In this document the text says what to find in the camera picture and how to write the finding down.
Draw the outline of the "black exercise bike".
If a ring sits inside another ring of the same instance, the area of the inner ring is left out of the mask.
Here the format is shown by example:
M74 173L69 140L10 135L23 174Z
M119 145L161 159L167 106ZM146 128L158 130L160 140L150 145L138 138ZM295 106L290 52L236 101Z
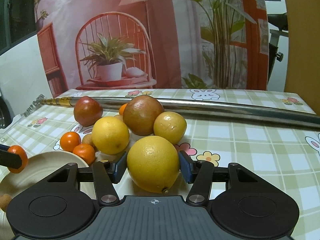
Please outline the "black exercise bike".
M268 14L267 20L268 23L278 28L277 30L270 29L271 38L269 41L268 57L268 80L270 80L275 61L281 62L284 57L283 53L278 52L279 39L281 36L289 36L289 28L286 12L283 14Z

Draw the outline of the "large brown red apple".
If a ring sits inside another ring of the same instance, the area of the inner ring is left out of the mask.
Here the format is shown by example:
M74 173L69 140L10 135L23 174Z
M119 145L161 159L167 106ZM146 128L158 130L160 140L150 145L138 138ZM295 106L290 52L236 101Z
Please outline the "large brown red apple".
M132 133L140 136L153 133L156 118L164 112L162 104L148 95L133 98L125 107L123 122Z

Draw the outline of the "wooden board panel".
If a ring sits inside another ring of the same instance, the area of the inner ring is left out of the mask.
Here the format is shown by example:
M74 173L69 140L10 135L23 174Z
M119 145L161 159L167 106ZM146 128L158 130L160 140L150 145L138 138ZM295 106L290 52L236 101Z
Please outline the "wooden board panel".
M285 0L289 23L286 92L319 114L319 0Z

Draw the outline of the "telescopic metal pole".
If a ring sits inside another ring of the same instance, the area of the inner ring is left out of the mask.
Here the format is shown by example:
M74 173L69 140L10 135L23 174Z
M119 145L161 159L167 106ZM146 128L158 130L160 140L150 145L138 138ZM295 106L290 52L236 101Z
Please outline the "telescopic metal pole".
M131 98L97 97L93 98L102 107L117 108L129 103ZM197 101L186 99L155 98L163 106L164 112L175 112L185 118L204 117L216 121L238 121L243 123L295 127L319 130L319 116L285 109L244 105L239 103Z

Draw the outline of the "washing machine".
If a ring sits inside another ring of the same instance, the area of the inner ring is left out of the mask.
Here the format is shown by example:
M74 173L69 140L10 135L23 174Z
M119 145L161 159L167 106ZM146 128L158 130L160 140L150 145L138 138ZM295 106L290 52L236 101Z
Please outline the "washing machine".
M10 111L10 105L5 100L3 95L0 95L0 118L1 118L1 129L7 128L13 120L11 111Z

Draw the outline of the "small brown longan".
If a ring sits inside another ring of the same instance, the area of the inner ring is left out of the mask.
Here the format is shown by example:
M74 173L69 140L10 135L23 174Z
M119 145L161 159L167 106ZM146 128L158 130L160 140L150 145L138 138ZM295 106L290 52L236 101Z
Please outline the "small brown longan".
M9 194L3 194L0 196L0 208L3 212L7 211L7 207L11 202L12 197Z
M82 143L91 145L92 147L95 147L95 145L93 143L93 140L92 140L92 134L91 133L88 133L83 137Z

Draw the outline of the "dark window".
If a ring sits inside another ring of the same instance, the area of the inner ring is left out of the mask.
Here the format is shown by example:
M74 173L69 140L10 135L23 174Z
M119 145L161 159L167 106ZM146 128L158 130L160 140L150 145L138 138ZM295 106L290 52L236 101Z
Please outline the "dark window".
M34 34L34 0L1 0L1 54Z

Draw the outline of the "printed room backdrop cloth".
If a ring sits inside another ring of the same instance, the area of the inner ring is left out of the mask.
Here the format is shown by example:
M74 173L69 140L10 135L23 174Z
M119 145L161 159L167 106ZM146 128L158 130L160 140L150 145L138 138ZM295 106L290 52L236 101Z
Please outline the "printed room backdrop cloth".
M53 96L71 88L265 90L265 0L34 0Z

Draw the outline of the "yellow lemon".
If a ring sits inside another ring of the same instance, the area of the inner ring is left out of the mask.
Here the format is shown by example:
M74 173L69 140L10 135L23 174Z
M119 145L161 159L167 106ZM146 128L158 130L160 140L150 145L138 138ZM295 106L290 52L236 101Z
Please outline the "yellow lemon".
M107 155L118 154L129 144L129 129L121 120L106 116L94 124L92 141L100 152Z
M176 181L180 161L173 144L153 135L139 139L132 145L127 155L127 169L141 189L164 193Z

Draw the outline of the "dark red tomato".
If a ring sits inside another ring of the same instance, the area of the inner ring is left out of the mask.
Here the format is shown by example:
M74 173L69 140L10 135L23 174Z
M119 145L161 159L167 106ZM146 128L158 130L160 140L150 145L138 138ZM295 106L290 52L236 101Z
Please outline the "dark red tomato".
M73 115L80 125L87 127L102 117L103 108L99 102L89 96L83 96L76 102Z

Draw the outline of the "small yellow passion fruit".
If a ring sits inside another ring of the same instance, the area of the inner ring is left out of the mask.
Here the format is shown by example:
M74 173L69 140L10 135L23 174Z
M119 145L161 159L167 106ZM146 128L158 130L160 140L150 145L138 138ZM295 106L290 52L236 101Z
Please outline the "small yellow passion fruit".
M186 129L185 118L175 112L161 113L153 124L154 135L163 137L172 144L177 144L183 138Z

